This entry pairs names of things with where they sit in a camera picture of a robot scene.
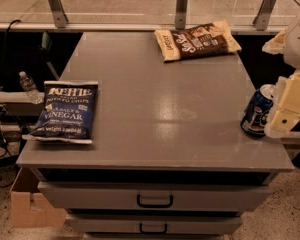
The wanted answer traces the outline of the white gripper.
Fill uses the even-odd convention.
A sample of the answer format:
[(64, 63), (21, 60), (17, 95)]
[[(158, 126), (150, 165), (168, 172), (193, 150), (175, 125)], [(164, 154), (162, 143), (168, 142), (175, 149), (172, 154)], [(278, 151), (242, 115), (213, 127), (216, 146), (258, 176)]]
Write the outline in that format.
[(283, 53), (285, 63), (299, 69), (288, 78), (280, 76), (274, 88), (273, 106), (264, 132), (270, 138), (281, 138), (300, 121), (300, 12), (287, 30), (281, 30), (263, 45), (262, 51), (272, 55)]

